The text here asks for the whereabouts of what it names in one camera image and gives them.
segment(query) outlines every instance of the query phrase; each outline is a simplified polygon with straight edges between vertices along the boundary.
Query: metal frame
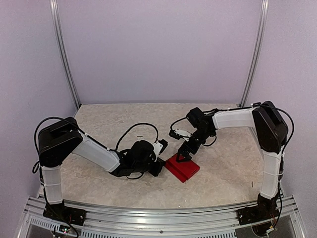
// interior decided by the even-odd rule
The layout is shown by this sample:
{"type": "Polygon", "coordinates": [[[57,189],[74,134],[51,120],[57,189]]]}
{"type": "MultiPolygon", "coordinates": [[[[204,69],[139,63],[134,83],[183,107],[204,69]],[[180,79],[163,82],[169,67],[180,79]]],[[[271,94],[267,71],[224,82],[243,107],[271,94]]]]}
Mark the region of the metal frame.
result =
{"type": "Polygon", "coordinates": [[[243,91],[242,99],[240,102],[240,106],[244,107],[248,98],[248,95],[250,93],[251,85],[254,79],[255,71],[257,68],[262,41],[264,37],[264,30],[265,30],[265,24],[266,24],[266,18],[267,18],[267,10],[268,10],[268,0],[262,0],[262,7],[261,7],[261,15],[260,15],[260,21],[259,21],[259,27],[258,27],[258,34],[256,39],[256,45],[253,51],[251,66],[248,73],[248,79],[246,86],[243,91]]]}
{"type": "MultiPolygon", "coordinates": [[[[26,237],[30,224],[48,230],[52,230],[54,226],[65,225],[42,216],[45,204],[43,197],[29,198],[20,221],[20,229],[16,234],[17,238],[26,237]]],[[[256,205],[257,202],[189,209],[120,208],[74,201],[65,201],[65,204],[87,211],[84,226],[74,226],[81,234],[80,237],[203,238],[216,234],[228,234],[235,229],[251,226],[251,224],[239,225],[236,210],[256,205]]],[[[286,216],[292,219],[296,237],[305,238],[302,221],[292,196],[283,198],[281,217],[286,216]]]]}
{"type": "Polygon", "coordinates": [[[65,45],[63,41],[63,35],[61,31],[61,26],[60,26],[60,20],[59,20],[59,13],[58,13],[58,5],[57,5],[57,0],[50,0],[50,6],[51,6],[51,12],[52,12],[52,17],[53,17],[53,23],[54,23],[54,29],[55,29],[55,34],[56,34],[56,39],[57,39],[57,44],[59,48],[59,53],[63,62],[63,67],[65,70],[66,74],[66,79],[67,83],[71,92],[72,99],[74,101],[75,107],[78,110],[81,106],[75,83],[69,68],[69,62],[67,59],[66,55],[66,50],[65,50],[65,45]]]}

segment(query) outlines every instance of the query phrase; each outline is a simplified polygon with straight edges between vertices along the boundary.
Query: beige table surface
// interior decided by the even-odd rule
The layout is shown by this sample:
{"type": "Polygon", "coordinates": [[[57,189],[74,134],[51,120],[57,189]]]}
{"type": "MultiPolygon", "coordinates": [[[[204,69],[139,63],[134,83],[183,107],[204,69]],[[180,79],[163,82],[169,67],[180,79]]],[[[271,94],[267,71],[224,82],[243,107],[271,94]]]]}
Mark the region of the beige table surface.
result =
{"type": "MultiPolygon", "coordinates": [[[[203,111],[223,104],[104,104],[82,105],[76,119],[88,134],[110,148],[133,124],[153,123],[159,138],[168,141],[161,154],[163,160],[177,152],[183,140],[168,136],[170,124],[190,109],[203,111]]],[[[175,125],[193,132],[187,121],[175,125]]],[[[133,129],[120,144],[119,150],[130,148],[140,139],[154,142],[156,133],[149,126],[133,129]]],[[[117,178],[99,166],[77,155],[70,155],[61,167],[62,193],[66,200],[91,204],[132,208],[191,208],[219,206],[256,200],[262,183],[263,161],[248,128],[217,131],[212,147],[200,147],[193,156],[201,168],[187,182],[180,182],[163,168],[158,177],[146,173],[139,180],[117,178]]]]}

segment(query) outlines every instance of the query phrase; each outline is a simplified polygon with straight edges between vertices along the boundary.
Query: red object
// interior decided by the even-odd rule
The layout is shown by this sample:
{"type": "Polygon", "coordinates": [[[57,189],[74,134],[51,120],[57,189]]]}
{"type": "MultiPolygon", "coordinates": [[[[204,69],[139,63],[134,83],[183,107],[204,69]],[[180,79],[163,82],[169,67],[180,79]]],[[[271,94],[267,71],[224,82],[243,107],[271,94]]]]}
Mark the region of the red object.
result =
{"type": "Polygon", "coordinates": [[[173,155],[166,161],[165,167],[174,174],[181,182],[185,182],[190,179],[195,173],[197,173],[200,167],[193,161],[177,162],[177,154],[173,155]]]}

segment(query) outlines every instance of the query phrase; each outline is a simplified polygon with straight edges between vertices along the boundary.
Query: table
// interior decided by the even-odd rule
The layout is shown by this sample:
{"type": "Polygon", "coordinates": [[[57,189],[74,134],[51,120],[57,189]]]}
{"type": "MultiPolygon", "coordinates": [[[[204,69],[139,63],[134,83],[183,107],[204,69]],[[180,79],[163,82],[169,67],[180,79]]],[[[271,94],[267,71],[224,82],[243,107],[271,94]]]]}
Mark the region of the table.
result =
{"type": "MultiPolygon", "coordinates": [[[[169,126],[185,117],[194,107],[203,111],[235,108],[224,104],[104,104],[82,105],[75,118],[89,135],[114,148],[120,136],[133,124],[148,122],[168,141],[160,158],[167,160],[183,140],[168,136],[169,126]]],[[[194,131],[187,121],[175,125],[194,131]]],[[[134,128],[123,139],[119,150],[137,140],[154,142],[156,132],[149,126],[134,128]]],[[[130,208],[194,208],[228,205],[256,200],[260,191],[263,160],[249,128],[217,131],[212,147],[201,147],[193,156],[201,168],[187,182],[180,182],[163,168],[158,177],[149,173],[138,180],[117,178],[94,163],[70,155],[61,167],[62,193],[66,200],[130,208]]]]}

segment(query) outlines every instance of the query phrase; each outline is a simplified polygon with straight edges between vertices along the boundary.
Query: white backdrop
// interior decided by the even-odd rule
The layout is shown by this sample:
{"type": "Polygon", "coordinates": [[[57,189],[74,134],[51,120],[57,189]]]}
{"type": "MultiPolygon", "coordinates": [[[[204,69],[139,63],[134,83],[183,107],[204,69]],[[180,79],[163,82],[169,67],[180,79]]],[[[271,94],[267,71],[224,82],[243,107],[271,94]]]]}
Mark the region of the white backdrop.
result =
{"type": "Polygon", "coordinates": [[[81,103],[239,103],[261,0],[64,0],[81,103]]]}

